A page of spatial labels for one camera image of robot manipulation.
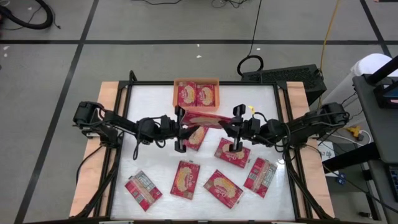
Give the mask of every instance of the black cable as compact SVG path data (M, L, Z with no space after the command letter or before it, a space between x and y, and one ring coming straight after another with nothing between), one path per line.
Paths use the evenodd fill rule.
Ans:
M260 8L261 8L261 3L262 0L260 0L260 4L257 10L257 17L256 17L256 25L254 26L254 32L253 32L253 37L251 39L251 45L250 45L250 51L248 53L248 56L244 57L239 63L238 66L236 67L236 71L238 73L238 75L240 75L241 77L243 77L242 71L241 71L241 66L242 64L249 60L250 58L255 58L260 62L260 67L257 69L257 72L261 71L264 68L264 60L262 59L262 57L258 56L258 55L251 55L251 50L253 48L253 43L254 43L254 37L256 36L256 30L257 30L257 23L259 21L259 15L260 15Z
M266 143L268 143L268 144L270 144L271 146L275 146L275 150L277 151L277 152L282 152L282 151L279 151L279 150L277 150L277 148L276 148L276 146L277 147L286 147L286 146L289 146L290 145L290 138L291 138L291 132L290 132L290 129L289 129L289 127L287 126L287 124L286 123L283 123L284 124L284 127L285 127L285 131L286 131L286 142L284 143L284 144L282 144L281 146L280 145L277 145L276 143L273 143L273 142L270 142L270 140L268 140L268 139L266 139L266 138L264 138L264 137L262 137L262 136L256 136L256 138L258 138L258 139L260 139L261 141L265 141Z
M79 167L77 168L76 171L76 184L79 180L79 173L80 173L80 168L82 167L82 165L87 161L87 159L89 159L92 155L94 155L96 152L98 152L103 146L98 147L97 149L94 150L94 152L90 153L90 155L88 155L85 159L83 159L83 161L80 163Z
M249 53L248 53L248 56L251 54L251 50L252 50L252 48L253 48L253 43L254 43L254 36L256 36L257 23L258 23L258 21L259 21L261 3L262 3L262 0L260 0L259 8L258 8L258 10L257 10L256 25L254 25L253 38L251 39L251 46L250 46L250 51L249 51Z
M219 6L215 5L214 2L216 2L216 1L219 1L221 4ZM241 5L243 3L245 3L246 1L248 1L248 0L242 0L241 2L236 2L236 1L232 1L232 0L212 0L211 6L213 6L216 9L219 9L219 8L224 7L226 5L226 3L229 2L232 5L232 7L237 9L237 8L241 7Z
M256 115L256 114L262 116L262 118L264 118L264 121L265 121L265 122L268 122L267 118L266 118L262 113L260 113L260 112L254 112L254 114L253 114L251 117L254 118L254 115Z
M355 96L356 95L356 91L351 95L351 96L349 96L349 97L347 97L345 100L343 100L343 102L341 102L340 104L343 106L343 104L347 101L347 100L349 100L351 97L353 97L353 96Z
M325 147L327 147L328 149L330 149L330 150L332 150L333 152L335 152L335 154L337 154L337 155L340 155L338 152L336 152L334 149L332 149L331 147L329 147L329 146L327 146L324 142L322 143Z
M134 148L134 152L132 153L132 159L133 160L136 160L137 158L138 158L138 147L139 147L139 145L141 144L141 129L142 129L142 125L146 122L146 121L148 121L148 120L150 120L150 119L159 119L160 117L156 117L156 118L143 118L142 120L140 120L139 121L139 124L138 124L138 132L137 132L137 135L136 135L136 139L137 139L137 145L136 145L136 147Z
M52 9L52 7L51 7L50 5L48 5L48 7L50 8L50 10L51 10L51 12L52 12L52 14L53 14L53 18L54 18L54 19L53 19L52 23L54 24L55 27L57 27L58 29L61 29L61 26L59 26L59 25L55 22L55 11ZM33 17L36 15L36 13L39 12L42 8L43 8L43 7L40 6L36 11L34 11L33 14L31 15L30 19L27 21L27 23L30 23L30 22L32 21ZM23 29L23 28L25 28L25 27L20 26L20 27L18 27L18 28L12 28L12 29L3 28L3 29L4 29L4 30L19 30L19 29Z
M155 124L157 124L158 127L160 128L160 123L159 122L155 121ZM164 148L166 146L166 140L162 140L162 141L155 140L155 144L157 145L157 147L162 149L162 148Z
M329 168L327 168L325 165L323 165L323 167L324 167L327 171L329 171L329 172L335 174L337 177L340 177L338 174L336 174L335 172L331 171L331 170L330 170ZM389 206L388 204L386 204L386 203L384 203L384 202L381 202L378 198L376 198L375 196L371 195L370 192L368 192L368 191L366 191L366 190L363 190L362 188L358 187L356 184L352 183L352 181L348 180L347 178L344 178L344 179L345 179L345 181L347 181L348 183L350 183L352 186L354 186L354 187L357 188L358 190L360 190L360 191L362 191L363 193L365 193L367 196L369 196L369 197L373 198L375 201L379 202L381 206L383 206L383 207L385 207L385 208L388 208L389 210L391 210L391 211L393 211L393 212L395 212L395 213L398 213L398 210L392 208L391 206Z
M232 0L226 0L226 1L228 1L232 5L232 7L237 9L237 8L241 7L241 5L248 0L242 0L241 2L236 2L236 1L232 1Z
M150 5L158 6L158 5L161 5L161 4L177 4L177 3L179 3L182 0L178 0L176 2L160 2L160 3L152 3L152 2L149 2L147 0L132 0L132 1L143 1L143 2L146 2L146 3L150 4Z
M49 8L51 9L52 14L54 15L54 20L52 21L52 23L54 24L55 27L57 27L58 29L61 29L61 26L59 26L57 24L57 22L55 22L55 11L54 9L52 9L52 7L49 5Z
M337 129L336 130L334 130L334 131L332 131L330 134L328 134L328 136L325 138L325 139L323 139L319 144L318 144L318 146L320 146L324 141L326 141L333 133L335 133L337 131Z
M49 8L49 5L47 5L43 0L36 0L37 3L40 4L41 7L43 7L43 9L45 10L45 13L47 15L46 20L41 23L41 24L31 24L28 22L24 22L20 19L18 19L17 17L15 17L12 12L4 6L0 6L0 14L2 14L2 16L8 18L9 20L11 20L12 22L15 22L16 24L22 26L22 27L26 27L29 29L46 29L48 27L50 27L53 23L53 14L51 9Z
M359 112L358 114L356 114L356 115L350 117L349 121L351 121L354 117L359 116L362 112L363 112L363 109L361 109L361 112Z
M334 144L334 146L337 146L341 151L343 151L344 153L347 153L347 151L346 150L344 150L341 146L339 146L337 143L335 143L334 141L331 141L331 140L329 140L331 143L333 143Z
M43 7L40 6L36 11L34 11L33 14L31 15L30 19L27 21L27 23L30 23L30 22L32 21L33 17L36 15L36 13L39 12L42 8L43 8ZM3 28L3 29L4 29L4 30L19 30L19 29L23 29L23 28L25 28L25 27L20 26L20 27L18 27L18 28L12 28L12 29L10 29L10 28Z
M314 150L316 150L318 153L319 153L319 156L321 157L321 161L322 161L322 153L321 153L321 151L319 151L319 149L317 149L317 148L315 148L315 147L313 147L313 146L310 146L309 144L306 144L306 146L309 146L309 147L311 147L312 149L314 149Z

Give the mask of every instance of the white plastic container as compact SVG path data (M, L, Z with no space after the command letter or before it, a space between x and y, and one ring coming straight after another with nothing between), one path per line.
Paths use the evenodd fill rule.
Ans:
M361 76L362 74L373 74L383 65L391 60L390 57L383 54L371 54L362 58L351 68L348 76L322 101L325 103L342 103L345 99L355 93L353 86L353 78ZM398 77L398 70L389 75L390 77ZM355 116L348 124L347 127L357 125L365 121L364 113L361 113L362 107L358 100L358 96L354 95L346 100L343 104L345 110L350 113L351 117Z

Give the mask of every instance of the floor tile line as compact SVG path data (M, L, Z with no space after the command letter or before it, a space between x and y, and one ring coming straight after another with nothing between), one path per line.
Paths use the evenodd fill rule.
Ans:
M80 44L82 40L0 40L0 44ZM392 45L398 40L388 40ZM250 44L244 39L198 39L198 40L83 40L91 45L175 45L175 44ZM254 40L263 45L323 45L323 40ZM379 45L379 40L328 40L327 45Z
M45 158L47 157L47 153L50 148L50 144L51 144L54 132L55 132L55 128L57 127L58 120L59 120L61 112L62 112L63 104L65 103L65 100L66 100L66 97L68 94L68 90L69 90L70 84L72 82L73 75L75 74L75 70L76 70L77 64L79 62L81 51L83 50L84 40L87 38L88 30L90 29L90 25L93 21L94 14L95 14L96 8L98 6L98 1L99 0L93 1L93 4L90 9L90 13L88 14L85 28L83 29L83 33L81 34L80 42L79 42L79 44L76 48L76 52L73 56L67 77L65 79L65 82L64 82L62 90L61 90L60 97L58 98L58 102L55 107L54 114L52 116L47 133L45 135L42 148L41 148L39 156L36 160L36 164L35 164L34 170L32 172L32 175L30 177L30 180L29 180L28 186L26 188L24 197L22 199L21 205L18 209L18 213L17 213L16 219L14 221L15 224L20 224L20 223L24 222L27 210L29 208L30 201L32 200L34 190L36 188L37 182L40 177L40 173L42 171L42 168L43 168L43 165L45 162Z
M366 17L368 18L368 21L371 24L373 32L376 35L378 41L380 42L380 46L381 46L381 49L383 50L383 53L385 55L391 57L391 53L390 53L390 51L389 51L389 49L388 49L388 47L387 47L387 45L386 45L386 43L385 43L385 41L383 39L383 36L381 35L381 32L380 32L380 30L379 30L379 28L378 28L378 26L376 24L376 21L374 20L374 18L372 16L372 13L371 13L371 11L369 9L369 6L366 4L365 0L360 0L360 2L361 2L361 5L363 7L363 10L364 10L364 12L366 14Z

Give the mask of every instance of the red snack package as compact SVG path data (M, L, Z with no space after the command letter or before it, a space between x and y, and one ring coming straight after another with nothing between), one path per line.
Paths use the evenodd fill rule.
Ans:
M203 142L207 130L209 128L207 127L202 127L200 126L190 137L189 139L186 139L183 141L184 145L187 147L193 149L193 150L199 150L201 143Z
M200 165L198 164L180 161L170 194L192 199L197 185L199 169Z
M214 156L244 168L249 159L250 149L243 147L242 151L240 152L230 152L230 144L233 144L233 142L225 138L221 138L220 144L218 145Z
M277 166L266 159L257 158L244 186L265 197Z
M212 84L197 84L197 106L214 106L215 93Z
M186 111L184 117L181 120L181 124L184 125L200 125L208 128L221 129L219 121L231 122L231 118L227 118L215 114L206 114L196 111Z
M204 186L210 193L228 208L233 208L243 195L243 190L216 170Z
M178 83L178 105L196 106L197 85L194 82Z
M138 172L135 176L131 176L129 182L125 184L125 187L144 211L148 210L148 208L162 196L160 190L150 181L143 171Z

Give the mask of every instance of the black wire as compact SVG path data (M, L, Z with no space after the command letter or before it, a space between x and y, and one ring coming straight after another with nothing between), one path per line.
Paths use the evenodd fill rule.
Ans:
M253 48L254 36L256 35L257 23L258 23L258 21L259 21L259 14L260 14L261 3L262 3L262 0L260 0L259 8L258 8L258 10L257 10L256 25L254 26L253 38L251 39L250 51L249 51L249 53L248 53L248 56L251 54L251 50L252 50L252 48Z
M351 95L351 96L349 96L349 97L347 97L345 100L343 100L343 102L341 102L340 104L343 106L343 104L347 101L347 100L349 100L351 97L353 97L353 96L355 96L356 95L356 91Z
M356 115L354 115L354 116L350 117L349 121L351 121L351 120L352 120L354 117L356 117L356 116L360 115L362 112L363 112L363 109L361 109L361 112L359 112L358 114L356 114Z
M241 7L242 3L244 3L248 0L242 0L241 2L236 2L236 1L232 1L232 0L227 0L227 1L232 5L232 7L237 9L237 8Z
M83 159L83 161L80 163L79 167L77 168L76 171L76 184L79 180L79 173L80 173L80 168L82 167L82 165L87 161L88 158L90 158L92 155L94 155L96 152L98 152L103 146L98 147L97 149L94 150L94 152L92 152L90 155L88 155L85 159Z
M159 119L159 118L160 118L160 117L156 117L156 118L143 118L142 120L139 121L139 124L138 124L138 132L137 132L137 135L136 135L137 145L136 145L136 147L134 148L134 152L132 153L132 159L133 159L133 160L136 160L136 159L138 158L138 147L139 147L139 145L141 144L141 129L142 129L143 124L144 124L146 121L150 120L150 119Z
M219 2L221 3L221 5L220 5L220 6L216 6L216 5L214 4L215 1L219 1ZM237 9L237 8L241 7L241 5L242 5L243 3L245 3L246 1L248 1L248 0L242 0L241 2L236 2L236 1L232 1L232 0L212 0L211 6L213 6L213 7L216 8L216 9L219 9L219 8L224 7L224 6L226 5L226 3L229 2L229 3L232 5L232 7L234 7L235 9Z
M329 171L329 172L335 174L337 177L340 177L340 175L338 175L338 174L336 174L335 172L331 171L331 170L330 170L329 168L327 168L325 165L323 165L323 167L324 167L327 171ZM363 190L362 188L358 187L356 184L352 183L352 181L348 180L347 178L344 178L344 179L345 179L345 181L347 181L348 183L350 183L352 186L354 186L354 187L357 188L358 190L360 190L360 191L362 191L363 193L365 193L367 196L369 196L369 197L373 198L375 201L379 202L381 206L383 206L383 207L385 207L385 208L388 208L389 210L391 210L391 211L393 211L393 212L395 212L395 213L398 213L398 210L392 208L391 206L387 205L387 204L384 203L384 202L381 202L378 198L376 198L375 196L371 195L370 192L368 192L368 191L366 191L366 190Z
M177 4L177 3L179 3L182 0L178 0L176 2L160 2L160 3L152 3L152 2L149 2L149 1L146 1L146 0L132 0L132 1L144 1L144 2L146 2L148 4L150 4L150 5L158 6L158 5L161 5L161 4Z
M55 22L55 11L52 9L52 7L51 7L50 5L48 5L48 6L49 6L49 8L50 8L50 10L51 10L51 12L52 12L52 14L53 14L53 18L54 18L53 21L52 21L52 23L54 24L55 27L57 27L58 29L61 29L61 26L59 26L59 25ZM40 6L36 11L34 11L33 14L31 15L30 19L27 21L27 23L30 23L30 22L32 21L33 17L36 15L36 13L39 12L42 8L43 8L43 7ZM21 26L21 27L18 27L18 28L12 28L12 29L3 28L3 29L4 29L4 30L19 30L19 29L22 29L22 28L25 28L25 27Z
M286 146L289 146L289 144L290 144L290 138L291 138L291 132L290 132L290 129L289 129L289 127L287 126L287 124L286 123L283 123L284 125L285 125L285 130L286 130L286 135L287 135L287 140L286 140L286 142L284 143L284 144L282 144L281 146L280 145L277 145L276 143L273 143L273 142L270 142L270 140L268 140L268 139L266 139L266 138L264 138L264 137L262 137L262 136L256 136L256 138L259 138L261 141L265 141L266 143L268 143L268 144L270 144L270 145L272 145L272 146L275 146L275 150L277 151L277 152L282 152L282 151L279 151L277 148L276 148L276 146L277 147L286 147Z
M160 123L159 122L155 121L155 124L157 124L158 127L160 127ZM166 141L165 140L162 140L162 141L155 140L155 144L157 145L157 147L162 149L162 148L164 148L166 146Z
M55 11L52 9L52 7L49 5L49 8L53 14L54 20L52 21L52 23L54 24L55 27L57 27L58 29L61 29L61 26L59 26L56 22L55 22Z
M318 146L320 146L324 141L326 141L326 139L328 139L333 133L335 133L337 131L337 129L336 130L334 130L334 131L332 131L330 134L328 134L328 136L325 138L325 139L323 139L319 144L318 144Z
M36 15L36 13L39 12L42 8L43 8L43 7L40 6L36 11L34 11L33 14L31 15L30 19L27 21L27 23L30 23L30 22L32 21L33 17ZM10 28L3 28L3 29L4 29L4 30L19 30L19 29L22 29L22 28L25 28L25 27L20 26L20 27L18 27L18 28L12 28L12 29L10 29Z
M306 146L309 146L309 147L311 147L312 149L314 149L314 150L316 150L318 153L319 153L319 156L321 157L321 160L322 160L322 153L321 153L321 151L319 151L319 149L317 149L317 148L315 148L315 147L313 147L313 146L310 146L309 144L306 144Z
M339 146L337 143L335 143L334 141L331 141L331 140L329 140L331 143L333 143L334 144L334 146L337 146L341 151L343 151L343 152L347 152L346 150L344 150L341 146Z
M262 116L262 118L264 118L264 121L265 121L265 122L268 122L267 118L266 118L262 113L260 113L260 112L254 112L254 114L253 114L251 117L254 118L254 115L256 115L256 114Z

